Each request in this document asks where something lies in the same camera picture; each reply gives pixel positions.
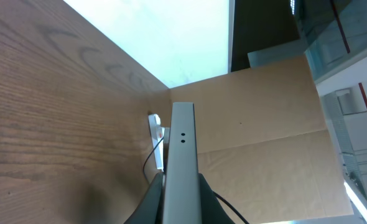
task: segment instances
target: brown wooden surface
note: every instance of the brown wooden surface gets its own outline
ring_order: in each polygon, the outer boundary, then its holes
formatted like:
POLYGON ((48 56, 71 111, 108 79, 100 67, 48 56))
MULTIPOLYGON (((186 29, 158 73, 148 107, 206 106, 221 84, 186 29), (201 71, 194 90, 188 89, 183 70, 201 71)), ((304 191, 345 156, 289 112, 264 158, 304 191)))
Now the brown wooden surface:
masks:
POLYGON ((62 0, 0 0, 0 223, 80 223, 93 186, 121 222, 146 189, 147 114, 170 111, 167 87, 62 0))

